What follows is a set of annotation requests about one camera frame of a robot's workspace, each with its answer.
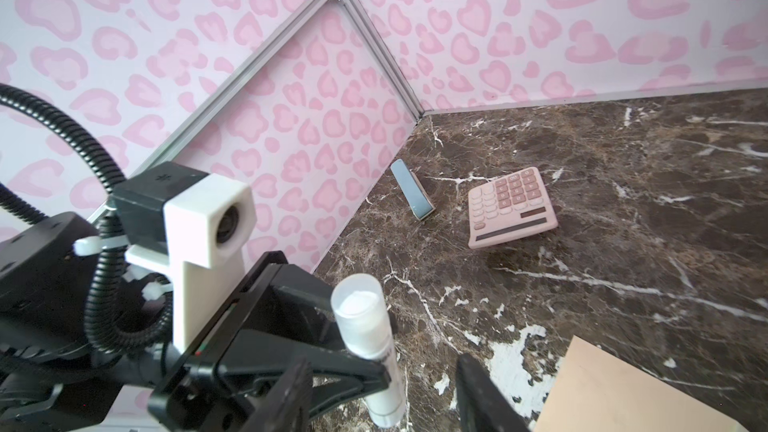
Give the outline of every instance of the glue stick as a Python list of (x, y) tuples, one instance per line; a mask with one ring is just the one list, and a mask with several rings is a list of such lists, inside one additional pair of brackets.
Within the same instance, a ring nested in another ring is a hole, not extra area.
[(331, 309), (347, 350), (383, 364), (389, 372), (392, 380), (389, 387), (363, 401), (374, 424), (381, 428), (394, 427), (406, 412), (406, 394), (382, 286), (372, 275), (351, 275), (333, 289)]

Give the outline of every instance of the aluminum frame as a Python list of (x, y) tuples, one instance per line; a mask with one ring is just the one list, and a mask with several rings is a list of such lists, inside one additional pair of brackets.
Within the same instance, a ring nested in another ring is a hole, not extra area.
[(376, 62), (378, 62), (381, 68), (384, 69), (384, 73), (394, 85), (398, 96), (400, 96), (406, 104), (413, 119), (418, 121), (424, 117), (424, 108), (422, 107), (421, 102), (418, 100), (416, 93), (411, 88), (406, 77), (402, 74), (400, 67), (397, 65), (397, 62), (395, 62), (395, 57), (389, 52), (389, 48), (379, 35), (379, 31), (374, 27), (371, 18), (368, 16), (365, 7), (360, 3), (360, 0), (341, 0), (341, 2), (346, 8), (347, 13), (350, 15), (352, 22), (360, 32), (362, 40), (368, 45)]
[[(267, 37), (258, 49), (235, 72), (200, 104), (192, 114), (165, 141), (155, 149), (141, 165), (133, 171), (133, 176), (176, 158), (184, 148), (221, 112), (224, 106), (235, 98), (254, 75), (293, 37), (304, 24), (331, 0), (305, 0), (277, 29)], [(107, 211), (107, 203), (101, 204), (88, 218), (96, 222)]]

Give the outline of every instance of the pink calculator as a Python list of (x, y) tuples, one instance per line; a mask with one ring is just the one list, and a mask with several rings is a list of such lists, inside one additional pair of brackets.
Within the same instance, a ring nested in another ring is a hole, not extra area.
[(538, 168), (524, 168), (469, 191), (469, 248), (497, 245), (558, 226)]

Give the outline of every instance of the marble surface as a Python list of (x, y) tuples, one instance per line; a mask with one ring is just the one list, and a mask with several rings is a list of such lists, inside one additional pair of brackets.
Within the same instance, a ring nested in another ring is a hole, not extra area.
[[(571, 337), (768, 430), (768, 90), (428, 116), (398, 157), (436, 205), (411, 214), (391, 173), (317, 274), (378, 277), (400, 332), (407, 420), (459, 430), (469, 352), (531, 425)], [(473, 251), (466, 196), (537, 166), (560, 226)], [(375, 427), (348, 404), (315, 430)]]

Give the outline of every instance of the pink leopard print wall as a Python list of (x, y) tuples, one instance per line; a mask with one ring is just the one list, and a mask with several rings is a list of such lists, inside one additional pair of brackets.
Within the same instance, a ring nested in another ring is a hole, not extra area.
[(311, 271), (414, 127), (341, 5), (328, 4), (178, 162), (251, 184), (246, 261)]
[[(0, 82), (68, 111), (130, 173), (303, 0), (2, 0)], [(0, 180), (48, 214), (104, 193), (36, 122), (0, 107)], [(24, 225), (0, 214), (0, 239)]]
[(425, 109), (768, 83), (768, 0), (360, 0)]

